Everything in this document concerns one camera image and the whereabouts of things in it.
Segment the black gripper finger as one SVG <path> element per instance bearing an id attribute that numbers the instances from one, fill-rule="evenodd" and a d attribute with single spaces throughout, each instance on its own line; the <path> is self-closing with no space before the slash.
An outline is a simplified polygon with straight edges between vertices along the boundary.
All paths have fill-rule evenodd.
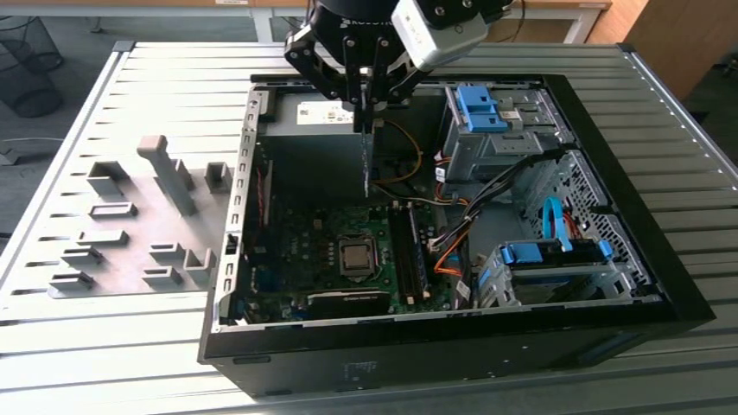
<path id="1" fill-rule="evenodd" d="M 353 110 L 353 130 L 364 132 L 364 96 L 361 90 L 361 61 L 357 41 L 349 36 L 340 41 L 340 47 L 326 49 L 344 73 L 332 67 L 316 51 L 318 37 L 310 26 L 290 33 L 285 42 L 285 58 L 329 99 L 341 99 Z"/>
<path id="2" fill-rule="evenodd" d="M 430 71 L 418 69 L 406 53 L 397 57 L 401 66 L 392 69 L 392 44 L 380 38 L 366 90 L 366 130 L 373 130 L 374 113 L 381 103 L 400 104 L 412 97 L 416 86 L 429 77 Z"/>

